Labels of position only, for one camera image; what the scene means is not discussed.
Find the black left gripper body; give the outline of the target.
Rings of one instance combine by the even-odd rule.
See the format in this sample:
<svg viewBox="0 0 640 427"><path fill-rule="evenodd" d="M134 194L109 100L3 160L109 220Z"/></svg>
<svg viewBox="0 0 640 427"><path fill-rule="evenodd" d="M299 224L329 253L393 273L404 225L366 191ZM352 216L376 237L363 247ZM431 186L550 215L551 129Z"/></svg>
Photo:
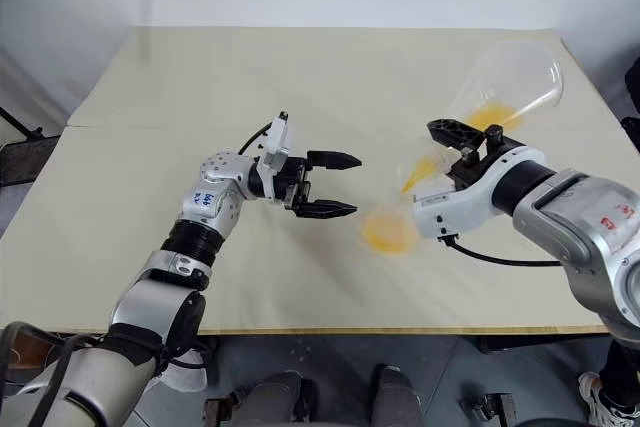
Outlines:
<svg viewBox="0 0 640 427"><path fill-rule="evenodd" d="M312 169L306 157L289 157L273 177L275 199L297 217L311 217L308 201L311 184L307 180L307 174Z"/></svg>

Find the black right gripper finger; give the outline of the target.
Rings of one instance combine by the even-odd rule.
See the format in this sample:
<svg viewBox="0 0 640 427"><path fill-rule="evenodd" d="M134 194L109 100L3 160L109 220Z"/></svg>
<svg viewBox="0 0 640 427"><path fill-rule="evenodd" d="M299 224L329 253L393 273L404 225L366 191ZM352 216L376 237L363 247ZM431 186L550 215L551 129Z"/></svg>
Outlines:
<svg viewBox="0 0 640 427"><path fill-rule="evenodd" d="M478 149L485 133L455 119L437 119L427 124L432 140L453 149Z"/></svg>

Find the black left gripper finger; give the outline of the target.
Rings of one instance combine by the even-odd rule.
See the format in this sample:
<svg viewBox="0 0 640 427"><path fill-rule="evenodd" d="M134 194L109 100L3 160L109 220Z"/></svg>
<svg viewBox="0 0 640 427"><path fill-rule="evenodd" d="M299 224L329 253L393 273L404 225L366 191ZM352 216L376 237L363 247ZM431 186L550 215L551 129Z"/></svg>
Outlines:
<svg viewBox="0 0 640 427"><path fill-rule="evenodd" d="M360 159L338 151L310 150L306 157L307 171L311 171L314 167L327 170L347 170L361 165Z"/></svg>
<svg viewBox="0 0 640 427"><path fill-rule="evenodd" d="M293 207L293 212L297 217L319 220L348 216L357 210L358 208L354 205L324 199L301 202Z"/></svg>

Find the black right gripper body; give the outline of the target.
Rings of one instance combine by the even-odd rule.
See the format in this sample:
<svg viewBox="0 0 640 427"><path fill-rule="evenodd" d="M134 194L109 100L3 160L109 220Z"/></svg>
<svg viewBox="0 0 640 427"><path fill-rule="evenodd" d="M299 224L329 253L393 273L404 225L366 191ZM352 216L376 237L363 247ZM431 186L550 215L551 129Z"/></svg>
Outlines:
<svg viewBox="0 0 640 427"><path fill-rule="evenodd" d="M482 140L471 147L470 153L461 154L447 176L456 188L468 188L498 162L502 155L520 146L520 142L504 135L500 125L492 124L482 132Z"/></svg>

